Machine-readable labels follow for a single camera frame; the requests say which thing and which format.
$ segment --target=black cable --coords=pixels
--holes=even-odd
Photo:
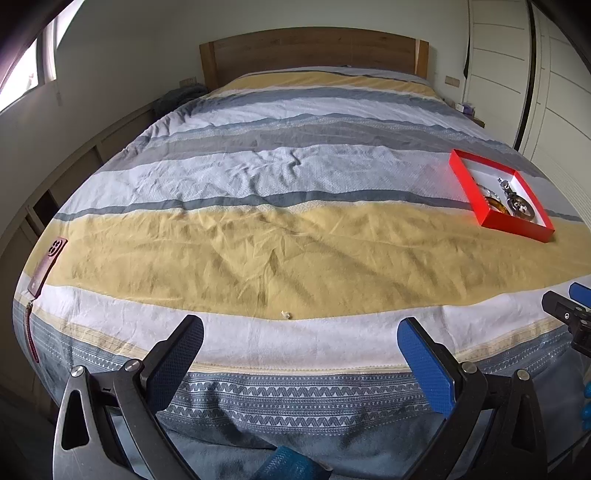
[[[557,460],[560,460],[567,453],[570,453],[577,445],[581,444],[581,442],[583,442],[589,435],[591,435],[591,430],[583,433],[583,435],[581,435],[581,437],[576,442],[574,442],[570,447],[568,447],[566,450],[564,450],[563,452],[559,453],[554,458],[552,458],[552,460],[548,462],[548,466],[552,465],[553,463],[556,463]]]

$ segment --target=bed frame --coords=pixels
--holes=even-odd
[[[427,77],[429,43],[375,30],[278,28],[199,45],[210,91],[245,73],[311,66],[351,66]]]

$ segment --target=wall switch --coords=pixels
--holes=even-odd
[[[191,77],[188,79],[184,79],[178,83],[179,87],[193,87],[195,85],[197,85],[197,77]]]
[[[452,87],[459,87],[460,86],[460,80],[455,79],[454,77],[449,77],[447,75],[445,77],[445,83],[447,83],[448,85],[451,85]]]

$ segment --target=red box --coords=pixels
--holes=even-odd
[[[507,167],[501,163],[480,157],[462,150],[452,150],[449,157],[449,164],[457,179],[460,181],[468,200],[472,204],[472,209],[476,214],[478,223],[487,228],[502,230],[504,232],[515,233],[517,235],[527,236],[540,242],[548,242],[554,233],[552,221],[546,214],[540,201],[531,191],[529,185],[525,182],[518,171]],[[527,221],[521,218],[501,213],[491,208],[482,194],[480,187],[476,184],[473,175],[496,176],[495,170],[499,171],[499,177],[512,177],[511,186],[517,195],[525,198],[534,207],[535,222]]]

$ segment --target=bedsheet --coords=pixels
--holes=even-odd
[[[481,228],[452,148],[519,170],[553,240]],[[591,234],[536,166],[418,77],[248,74],[157,121],[31,254],[13,308],[29,359],[27,284],[57,236],[68,243],[33,303],[31,364],[59,403],[73,365],[118,369],[198,314],[203,347],[158,414],[197,473],[246,478],[250,459],[287,445],[336,478],[402,475],[441,422],[397,348],[407,316],[458,361],[559,388],[541,395],[549,455],[581,433],[588,364],[540,299],[591,285]]]

